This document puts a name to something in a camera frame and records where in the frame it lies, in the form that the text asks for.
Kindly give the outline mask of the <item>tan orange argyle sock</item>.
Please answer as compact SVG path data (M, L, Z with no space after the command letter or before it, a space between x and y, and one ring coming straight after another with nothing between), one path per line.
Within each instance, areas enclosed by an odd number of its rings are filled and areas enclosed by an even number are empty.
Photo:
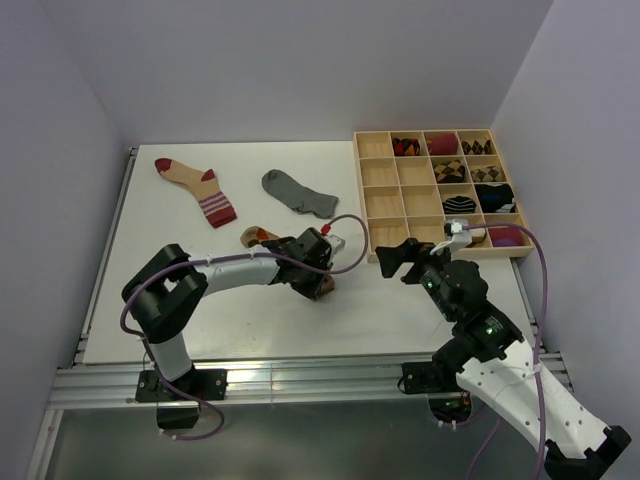
M280 237L268 230L259 227L248 227L240 236L240 242L245 248L251 248L257 244L261 244L265 241L276 241ZM322 279L319 290L315 295L315 300L323 298L331 293L335 289L335 280L331 275L326 275Z

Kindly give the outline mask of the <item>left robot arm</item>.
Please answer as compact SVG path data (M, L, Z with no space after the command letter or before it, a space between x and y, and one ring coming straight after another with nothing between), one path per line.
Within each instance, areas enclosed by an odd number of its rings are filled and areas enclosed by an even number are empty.
M310 227L297 238L257 242L228 260L198 258L177 244L163 247L122 290L161 373L159 388L172 399L194 389L183 330L202 298L244 286L285 284L317 300L344 246L343 239Z

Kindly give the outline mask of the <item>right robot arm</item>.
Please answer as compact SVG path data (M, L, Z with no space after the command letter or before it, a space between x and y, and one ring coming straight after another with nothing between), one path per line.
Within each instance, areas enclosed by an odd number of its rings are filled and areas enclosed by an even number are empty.
M433 247L409 238L376 249L382 276L391 278L410 264L402 282L423 287L452 325L451 339L430 360L403 364L402 390L467 391L544 455L550 478L602 478L629 446L629 434L591 414L535 361L522 331L489 301L477 263L455 260L449 250L434 253Z

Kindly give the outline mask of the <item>wooden compartment tray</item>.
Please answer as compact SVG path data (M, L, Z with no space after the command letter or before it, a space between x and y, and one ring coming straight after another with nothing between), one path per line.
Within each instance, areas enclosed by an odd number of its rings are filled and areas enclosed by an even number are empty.
M431 156L426 138L452 132L457 137L455 155ZM395 156L392 137L417 138L421 145L419 156ZM465 155L462 140L490 138L493 155ZM500 156L494 136L488 129L392 130L357 132L353 136L354 157L363 216L371 235L370 247L395 246L408 237L422 242L438 243L445 240L444 224L453 219L465 219L471 225L488 224L491 228L524 226L520 203L516 197L509 173ZM466 166L464 183L437 184L433 165L460 160ZM498 166L504 173L501 183L474 183L470 171L485 166ZM477 184L508 184L511 186L516 209L514 213L485 214L476 195ZM474 214L445 215L442 202L449 197L473 198L477 207ZM524 245L496 248L487 238L481 246L466 247L459 253L466 259L519 258L533 249L528 236L522 233Z

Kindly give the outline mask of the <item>black white striped rolled sock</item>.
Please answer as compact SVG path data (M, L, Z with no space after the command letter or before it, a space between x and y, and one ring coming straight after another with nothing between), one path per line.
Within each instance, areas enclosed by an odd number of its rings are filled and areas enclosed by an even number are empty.
M442 202L445 215L465 215L474 214L477 207L476 201L467 196L449 197Z

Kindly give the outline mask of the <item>beige rolled sock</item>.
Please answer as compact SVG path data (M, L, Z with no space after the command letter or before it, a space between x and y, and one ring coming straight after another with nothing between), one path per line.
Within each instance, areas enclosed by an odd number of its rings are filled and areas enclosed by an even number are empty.
M471 240L468 245L469 248L481 246L487 238L487 230L485 228L471 229L468 230L468 233L471 235Z

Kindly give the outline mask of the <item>brown tan argyle rolled sock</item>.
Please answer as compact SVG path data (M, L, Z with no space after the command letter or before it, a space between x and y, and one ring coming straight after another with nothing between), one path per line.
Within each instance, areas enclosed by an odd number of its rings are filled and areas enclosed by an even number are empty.
M450 160L433 165L434 177L437 184L464 183L466 166L460 160Z

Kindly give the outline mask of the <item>magenta purple rolled sock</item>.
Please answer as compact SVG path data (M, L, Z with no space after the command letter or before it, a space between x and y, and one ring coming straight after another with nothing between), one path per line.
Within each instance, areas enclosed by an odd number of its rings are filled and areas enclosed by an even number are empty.
M514 227L499 227L488 230L491 243L496 248L511 248L524 245L522 233Z

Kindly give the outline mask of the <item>red orange argyle rolled sock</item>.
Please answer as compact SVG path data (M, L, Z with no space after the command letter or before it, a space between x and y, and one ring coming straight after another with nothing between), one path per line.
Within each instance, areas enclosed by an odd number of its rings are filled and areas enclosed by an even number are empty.
M392 147L395 156L419 156L421 145L417 138L392 137Z

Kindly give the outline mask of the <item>black blue rolled sock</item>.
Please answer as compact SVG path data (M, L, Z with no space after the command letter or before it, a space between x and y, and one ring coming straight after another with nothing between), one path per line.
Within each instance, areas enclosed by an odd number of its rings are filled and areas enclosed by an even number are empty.
M475 190L483 213L506 214L515 212L516 201L510 185L477 184Z

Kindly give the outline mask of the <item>crimson rolled sock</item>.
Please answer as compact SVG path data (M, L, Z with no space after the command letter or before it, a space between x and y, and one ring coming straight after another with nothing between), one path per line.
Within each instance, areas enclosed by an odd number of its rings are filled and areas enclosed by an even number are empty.
M427 137L426 145L431 156L455 155L458 149L457 137L452 132Z

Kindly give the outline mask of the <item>tan sock with purple stripes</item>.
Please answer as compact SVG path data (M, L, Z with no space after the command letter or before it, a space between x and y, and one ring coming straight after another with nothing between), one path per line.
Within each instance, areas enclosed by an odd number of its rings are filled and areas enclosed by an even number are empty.
M162 178L186 189L195 198L203 216L213 228L220 228L237 219L236 211L221 190L212 169L201 171L170 158L158 158L154 166Z

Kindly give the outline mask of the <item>brown white argyle rolled sock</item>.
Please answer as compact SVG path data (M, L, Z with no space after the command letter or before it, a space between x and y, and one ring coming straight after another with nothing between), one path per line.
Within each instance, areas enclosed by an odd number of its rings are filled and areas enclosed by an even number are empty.
M494 149L490 138L462 140L461 147L465 155L493 155Z

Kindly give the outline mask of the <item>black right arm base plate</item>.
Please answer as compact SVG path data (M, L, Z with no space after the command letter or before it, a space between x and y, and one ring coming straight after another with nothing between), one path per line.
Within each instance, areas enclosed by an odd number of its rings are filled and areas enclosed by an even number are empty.
M405 362L396 386L404 395L427 396L429 409L438 421L447 424L470 419L471 394L456 384L455 375L433 361Z

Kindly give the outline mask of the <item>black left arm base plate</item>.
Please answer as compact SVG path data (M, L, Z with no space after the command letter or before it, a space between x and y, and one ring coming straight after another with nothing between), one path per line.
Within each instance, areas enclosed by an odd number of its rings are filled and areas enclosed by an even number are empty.
M170 382L167 387L155 370L143 370L138 378L135 393L137 403L154 403L156 423L169 431L184 431L193 428L203 407L161 407L160 403L190 401L194 397L201 401L221 401L225 398L227 371L224 369L192 368L183 377Z

